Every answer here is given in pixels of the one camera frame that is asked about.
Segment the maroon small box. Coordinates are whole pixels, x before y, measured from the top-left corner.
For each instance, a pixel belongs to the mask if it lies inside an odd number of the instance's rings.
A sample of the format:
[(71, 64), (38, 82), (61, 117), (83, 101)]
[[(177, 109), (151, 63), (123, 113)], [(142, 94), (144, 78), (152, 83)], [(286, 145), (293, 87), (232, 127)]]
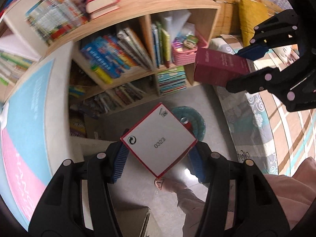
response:
[(253, 61), (208, 48), (198, 48), (194, 63), (194, 81), (225, 87), (230, 80), (255, 71)]

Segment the small white red cube box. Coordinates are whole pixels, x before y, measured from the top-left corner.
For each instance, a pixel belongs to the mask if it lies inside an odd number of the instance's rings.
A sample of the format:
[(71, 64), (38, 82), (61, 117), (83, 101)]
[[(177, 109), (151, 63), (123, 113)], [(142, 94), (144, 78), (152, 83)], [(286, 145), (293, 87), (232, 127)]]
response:
[(120, 140), (156, 178), (167, 173), (198, 142), (163, 103), (157, 104)]

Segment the red drink can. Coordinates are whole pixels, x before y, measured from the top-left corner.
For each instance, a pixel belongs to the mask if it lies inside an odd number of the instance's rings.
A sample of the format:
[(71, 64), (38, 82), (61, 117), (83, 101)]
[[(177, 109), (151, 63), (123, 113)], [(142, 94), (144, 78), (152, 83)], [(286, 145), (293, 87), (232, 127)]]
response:
[(182, 117), (180, 119), (180, 122), (182, 125), (190, 132), (193, 132), (193, 127), (192, 124), (190, 123), (189, 119), (187, 117)]

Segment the teal trash basket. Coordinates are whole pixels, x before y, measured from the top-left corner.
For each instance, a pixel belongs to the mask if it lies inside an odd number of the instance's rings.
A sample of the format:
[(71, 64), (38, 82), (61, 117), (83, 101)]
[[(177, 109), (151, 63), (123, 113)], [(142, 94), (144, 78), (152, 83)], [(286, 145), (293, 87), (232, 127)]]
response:
[(178, 106), (173, 108), (171, 112), (179, 121), (182, 117), (187, 117), (192, 124), (192, 134), (195, 136), (195, 138), (198, 141), (202, 141), (204, 139), (206, 132), (206, 123), (197, 110), (189, 106)]

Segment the yellow pillow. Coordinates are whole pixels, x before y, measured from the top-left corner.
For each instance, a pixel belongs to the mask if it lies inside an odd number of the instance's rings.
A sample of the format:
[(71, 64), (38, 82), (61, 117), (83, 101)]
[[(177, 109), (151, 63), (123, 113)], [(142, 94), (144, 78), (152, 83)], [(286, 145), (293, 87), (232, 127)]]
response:
[(253, 0), (239, 0), (238, 9), (243, 46), (247, 47), (254, 36), (254, 27), (267, 20), (269, 15), (263, 3)]

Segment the pink blue marathon towel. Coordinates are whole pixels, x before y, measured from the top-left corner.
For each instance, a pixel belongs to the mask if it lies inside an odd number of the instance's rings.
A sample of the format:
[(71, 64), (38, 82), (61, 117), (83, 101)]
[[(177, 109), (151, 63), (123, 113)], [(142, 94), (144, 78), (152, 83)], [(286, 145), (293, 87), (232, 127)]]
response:
[(43, 64), (6, 103), (1, 129), (2, 157), (11, 195), (28, 229), (35, 208), (52, 178), (47, 156), (44, 108), (54, 61)]

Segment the pink plastic basket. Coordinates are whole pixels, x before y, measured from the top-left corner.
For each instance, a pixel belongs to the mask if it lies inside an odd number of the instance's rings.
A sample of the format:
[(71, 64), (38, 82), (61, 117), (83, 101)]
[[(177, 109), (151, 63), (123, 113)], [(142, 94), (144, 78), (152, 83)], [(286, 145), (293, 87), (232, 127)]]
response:
[(176, 40), (174, 41), (174, 43), (171, 45), (171, 54), (172, 61), (175, 65), (183, 66), (194, 63), (198, 48), (208, 47), (207, 41), (198, 31), (196, 31), (196, 37), (198, 39), (198, 43), (194, 49), (187, 49), (183, 46), (181, 47), (179, 42), (177, 42)]

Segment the person left foot sandal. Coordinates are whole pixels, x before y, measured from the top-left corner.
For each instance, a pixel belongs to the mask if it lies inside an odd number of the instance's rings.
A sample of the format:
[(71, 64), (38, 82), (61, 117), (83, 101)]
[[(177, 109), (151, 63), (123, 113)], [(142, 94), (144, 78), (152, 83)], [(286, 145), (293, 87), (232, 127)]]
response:
[(188, 189), (185, 184), (169, 178), (155, 179), (154, 185), (157, 189), (170, 193), (178, 193), (182, 190)]

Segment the cardboard box under desk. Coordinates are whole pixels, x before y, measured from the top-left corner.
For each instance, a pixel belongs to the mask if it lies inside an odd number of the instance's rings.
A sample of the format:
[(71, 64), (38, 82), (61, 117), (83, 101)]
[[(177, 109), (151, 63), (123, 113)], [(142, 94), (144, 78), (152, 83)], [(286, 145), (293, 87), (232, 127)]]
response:
[(87, 115), (71, 115), (69, 119), (70, 135), (87, 139), (102, 139), (102, 128), (98, 119)]

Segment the wooden bookshelf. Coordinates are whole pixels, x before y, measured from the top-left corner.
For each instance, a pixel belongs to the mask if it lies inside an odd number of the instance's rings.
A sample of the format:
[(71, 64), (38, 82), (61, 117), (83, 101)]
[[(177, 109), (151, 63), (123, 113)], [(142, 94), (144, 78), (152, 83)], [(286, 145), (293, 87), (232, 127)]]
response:
[(193, 24), (206, 47), (220, 7), (213, 0), (116, 0), (87, 18), (73, 0), (14, 0), (1, 17), (1, 102), (21, 86), (40, 61), (72, 43), (58, 74), (76, 63), (94, 86), (65, 83), (70, 106), (98, 102), (125, 108), (172, 93), (160, 74), (178, 65), (174, 38)]

